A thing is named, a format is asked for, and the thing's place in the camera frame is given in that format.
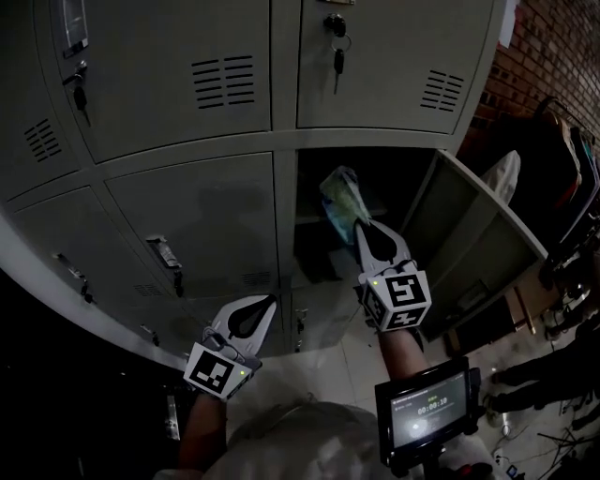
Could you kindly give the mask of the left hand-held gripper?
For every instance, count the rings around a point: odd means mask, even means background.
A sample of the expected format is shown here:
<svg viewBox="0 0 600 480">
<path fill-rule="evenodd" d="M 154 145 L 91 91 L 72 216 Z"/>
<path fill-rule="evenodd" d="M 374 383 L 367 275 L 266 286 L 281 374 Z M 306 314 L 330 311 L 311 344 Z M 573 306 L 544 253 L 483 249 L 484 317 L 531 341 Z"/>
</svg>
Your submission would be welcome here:
<svg viewBox="0 0 600 480">
<path fill-rule="evenodd" d="M 231 399 L 263 366 L 256 355 L 277 306 L 273 294 L 250 295 L 224 305 L 203 330 L 202 341 L 193 345 L 184 380 L 214 398 Z"/>
</svg>

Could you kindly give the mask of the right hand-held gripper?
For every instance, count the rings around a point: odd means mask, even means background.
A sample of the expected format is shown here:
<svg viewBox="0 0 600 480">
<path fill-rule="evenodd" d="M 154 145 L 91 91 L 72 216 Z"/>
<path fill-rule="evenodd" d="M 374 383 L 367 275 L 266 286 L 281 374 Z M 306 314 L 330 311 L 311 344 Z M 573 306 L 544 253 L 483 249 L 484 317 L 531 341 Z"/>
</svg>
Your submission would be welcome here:
<svg viewBox="0 0 600 480">
<path fill-rule="evenodd" d="M 353 227 L 359 302 L 379 332 L 417 327 L 432 299 L 426 272 L 403 237 L 380 221 L 356 221 Z"/>
</svg>

